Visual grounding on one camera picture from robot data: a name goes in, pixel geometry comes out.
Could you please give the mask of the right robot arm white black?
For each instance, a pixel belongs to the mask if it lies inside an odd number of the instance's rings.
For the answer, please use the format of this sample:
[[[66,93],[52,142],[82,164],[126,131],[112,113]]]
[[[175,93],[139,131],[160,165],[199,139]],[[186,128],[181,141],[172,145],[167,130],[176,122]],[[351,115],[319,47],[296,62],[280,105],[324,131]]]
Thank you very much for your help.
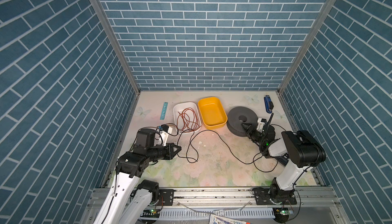
[[[312,168],[326,160],[326,152],[308,131],[283,131],[280,139],[268,137],[275,130],[265,125],[261,131],[256,125],[243,123],[247,137],[257,146],[265,158],[279,158],[288,155],[283,172],[272,180],[269,188],[254,188],[257,205],[281,205],[285,202],[296,204],[295,186]]]

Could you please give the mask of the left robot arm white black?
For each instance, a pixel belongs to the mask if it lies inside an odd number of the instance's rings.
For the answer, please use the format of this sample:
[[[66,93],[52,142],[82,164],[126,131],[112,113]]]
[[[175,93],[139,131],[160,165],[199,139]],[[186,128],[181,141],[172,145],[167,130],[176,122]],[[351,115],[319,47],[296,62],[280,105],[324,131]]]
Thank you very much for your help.
[[[137,131],[131,149],[117,160],[114,180],[95,217],[96,224],[134,224],[148,205],[163,203],[159,184],[140,179],[148,166],[172,160],[181,151],[180,146],[167,142],[174,135],[170,125]]]

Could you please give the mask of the grey cable spool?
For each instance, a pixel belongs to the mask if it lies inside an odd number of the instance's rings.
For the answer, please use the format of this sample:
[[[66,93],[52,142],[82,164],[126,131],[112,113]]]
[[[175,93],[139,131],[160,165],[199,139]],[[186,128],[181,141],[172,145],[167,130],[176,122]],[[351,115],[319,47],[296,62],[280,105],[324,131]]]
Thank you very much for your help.
[[[227,128],[228,130],[239,137],[247,137],[246,130],[243,128],[243,123],[257,125],[258,116],[256,113],[247,107],[234,107],[228,113]]]

